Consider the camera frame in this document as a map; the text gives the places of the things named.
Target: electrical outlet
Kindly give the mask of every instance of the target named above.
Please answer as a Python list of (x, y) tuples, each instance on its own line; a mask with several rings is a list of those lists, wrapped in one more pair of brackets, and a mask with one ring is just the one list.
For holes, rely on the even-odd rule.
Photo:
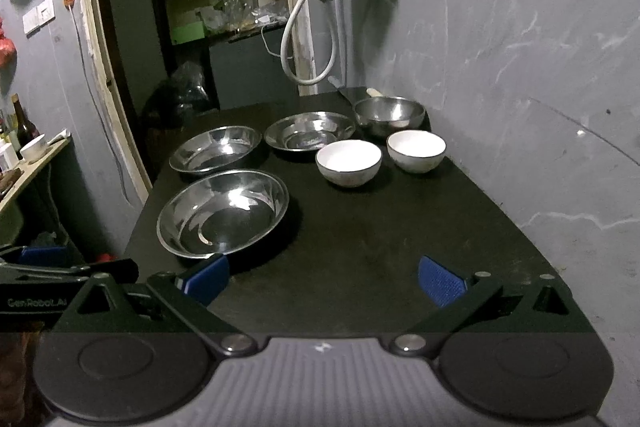
[(38, 4), (38, 23), (40, 26), (45, 25), (55, 18), (56, 14), (53, 11), (53, 0), (46, 0)]
[(38, 9), (29, 10), (22, 16), (22, 26), (24, 26), (24, 34), (29, 35), (40, 27), (38, 20)]

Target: red plastic bag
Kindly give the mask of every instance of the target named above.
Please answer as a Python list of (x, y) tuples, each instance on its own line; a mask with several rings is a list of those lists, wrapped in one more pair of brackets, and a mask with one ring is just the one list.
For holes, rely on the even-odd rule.
[(17, 52), (15, 50), (14, 42), (4, 36), (2, 19), (0, 18), (0, 68), (4, 68), (6, 65), (11, 63), (16, 54)]

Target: bowl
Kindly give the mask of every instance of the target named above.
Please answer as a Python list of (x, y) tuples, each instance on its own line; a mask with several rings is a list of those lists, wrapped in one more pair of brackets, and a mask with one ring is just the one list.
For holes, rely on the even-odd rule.
[(356, 130), (349, 118), (336, 112), (304, 112), (278, 120), (264, 133), (264, 140), (274, 149), (308, 152), (327, 144), (346, 140)]
[(440, 165), (447, 148), (440, 136), (427, 131), (400, 131), (386, 139), (389, 156), (399, 168), (423, 174)]
[(27, 145), (20, 149), (20, 154), (24, 160), (28, 163), (38, 161), (47, 152), (47, 141), (44, 139), (44, 134), (41, 134), (37, 138), (31, 140)]
[(316, 165), (322, 176), (340, 187), (360, 187), (378, 173), (382, 152), (363, 140), (343, 140), (322, 148)]
[(403, 129), (416, 129), (424, 120), (422, 104), (400, 96), (375, 96), (356, 102), (356, 121), (364, 132), (378, 138)]
[(289, 191), (276, 176), (235, 169), (194, 182), (169, 201), (156, 232), (180, 257), (205, 259), (242, 250), (270, 233), (289, 206)]
[(237, 168), (241, 166), (241, 160), (258, 147), (260, 140), (260, 133), (251, 127), (218, 127), (180, 145), (169, 158), (169, 165), (175, 171), (195, 176)]

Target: gray ribbed surface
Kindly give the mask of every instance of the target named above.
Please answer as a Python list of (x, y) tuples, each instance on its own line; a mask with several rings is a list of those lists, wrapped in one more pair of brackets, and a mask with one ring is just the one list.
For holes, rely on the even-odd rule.
[[(504, 427), (457, 402), (422, 360), (375, 339), (273, 339), (227, 360), (202, 393), (153, 427)], [(55, 420), (52, 427), (73, 427)], [(567, 427), (595, 427), (583, 419)]]

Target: stainless steel bowl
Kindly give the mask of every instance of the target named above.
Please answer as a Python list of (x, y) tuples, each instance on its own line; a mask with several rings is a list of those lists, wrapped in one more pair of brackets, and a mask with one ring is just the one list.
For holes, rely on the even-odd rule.
[(350, 118), (336, 112), (304, 112), (278, 120), (264, 133), (265, 141), (274, 149), (305, 152), (347, 140), (356, 126)]
[(198, 176), (238, 167), (240, 160), (258, 147), (261, 139), (260, 133), (251, 127), (218, 127), (180, 145), (169, 158), (169, 165), (178, 172)]
[(400, 96), (365, 98), (355, 103), (353, 111), (363, 131), (379, 138), (420, 127), (425, 114), (422, 104)]
[(189, 185), (169, 201), (156, 232), (180, 257), (204, 259), (242, 250), (271, 232), (289, 206), (289, 191), (276, 176), (236, 169)]

